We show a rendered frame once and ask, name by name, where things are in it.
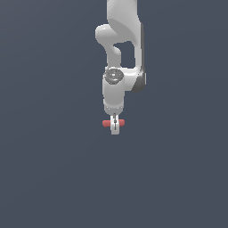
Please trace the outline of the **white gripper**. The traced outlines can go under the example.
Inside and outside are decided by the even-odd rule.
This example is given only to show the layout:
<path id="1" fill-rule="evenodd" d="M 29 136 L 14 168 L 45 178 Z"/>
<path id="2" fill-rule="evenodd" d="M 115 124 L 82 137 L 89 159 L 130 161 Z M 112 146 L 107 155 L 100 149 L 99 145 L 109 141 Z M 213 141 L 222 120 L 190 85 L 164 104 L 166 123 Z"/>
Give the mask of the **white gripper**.
<path id="1" fill-rule="evenodd" d="M 107 69 L 102 76 L 104 110 L 110 116 L 111 134 L 119 134 L 118 115 L 124 108 L 125 79 L 120 69 Z"/>

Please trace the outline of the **red cylinder object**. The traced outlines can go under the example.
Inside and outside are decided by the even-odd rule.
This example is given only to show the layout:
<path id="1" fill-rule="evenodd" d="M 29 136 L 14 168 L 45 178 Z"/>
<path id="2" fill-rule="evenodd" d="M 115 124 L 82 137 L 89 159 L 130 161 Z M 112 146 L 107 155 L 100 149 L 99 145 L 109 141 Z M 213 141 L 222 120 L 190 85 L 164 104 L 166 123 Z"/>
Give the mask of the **red cylinder object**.
<path id="1" fill-rule="evenodd" d="M 124 119 L 119 119 L 118 122 L 119 122 L 119 126 L 123 126 L 125 124 L 125 120 Z M 104 127 L 110 126 L 110 120 L 103 120 L 102 121 L 102 125 Z"/>

